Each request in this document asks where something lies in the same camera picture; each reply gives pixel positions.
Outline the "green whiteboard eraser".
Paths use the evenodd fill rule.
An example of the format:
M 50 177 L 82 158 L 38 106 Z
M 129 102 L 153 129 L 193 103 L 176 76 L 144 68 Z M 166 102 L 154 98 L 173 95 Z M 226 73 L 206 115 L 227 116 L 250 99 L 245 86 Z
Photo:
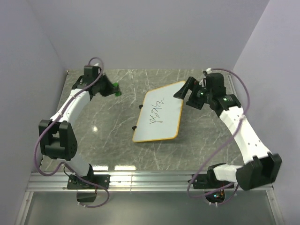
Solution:
M 121 93 L 119 84 L 118 84 L 117 82 L 115 82 L 115 83 L 113 84 L 113 86 L 114 86 L 114 94 L 115 94 L 115 96 L 116 96 L 116 97 L 121 96 L 122 93 Z

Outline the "yellow framed whiteboard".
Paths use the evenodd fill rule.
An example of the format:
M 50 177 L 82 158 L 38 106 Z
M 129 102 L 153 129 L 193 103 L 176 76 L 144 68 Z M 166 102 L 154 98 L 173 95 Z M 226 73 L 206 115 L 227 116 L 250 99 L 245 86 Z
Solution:
M 174 98 L 185 81 L 172 83 L 145 94 L 132 141 L 171 140 L 178 136 L 183 100 Z

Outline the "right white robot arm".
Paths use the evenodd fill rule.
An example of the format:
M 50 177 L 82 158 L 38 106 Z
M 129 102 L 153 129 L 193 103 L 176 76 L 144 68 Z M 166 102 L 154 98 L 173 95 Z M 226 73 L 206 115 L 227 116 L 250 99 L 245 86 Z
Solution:
M 212 165 L 205 174 L 204 182 L 194 175 L 189 181 L 202 188 L 231 187 L 238 184 L 243 190 L 251 190 L 273 183 L 278 175 L 282 159 L 272 154 L 263 144 L 248 122 L 246 110 L 234 94 L 226 92 L 224 76 L 215 71 L 204 71 L 205 78 L 198 81 L 189 77 L 183 87 L 174 94 L 174 98 L 184 99 L 192 91 L 186 104 L 195 109 L 202 109 L 208 104 L 217 117 L 227 126 L 243 158 L 243 165 L 220 163 Z

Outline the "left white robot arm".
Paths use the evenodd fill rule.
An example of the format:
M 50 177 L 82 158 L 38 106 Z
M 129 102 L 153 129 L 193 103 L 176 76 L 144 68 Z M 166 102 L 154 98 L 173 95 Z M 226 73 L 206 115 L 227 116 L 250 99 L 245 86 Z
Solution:
M 41 120 L 38 125 L 39 138 L 34 153 L 59 161 L 76 177 L 83 188 L 90 188 L 95 183 L 92 166 L 78 154 L 78 142 L 72 125 L 84 107 L 100 94 L 103 97 L 121 95 L 118 83 L 111 83 L 103 67 L 86 65 L 83 75 L 72 86 L 70 94 L 62 107 L 48 120 Z

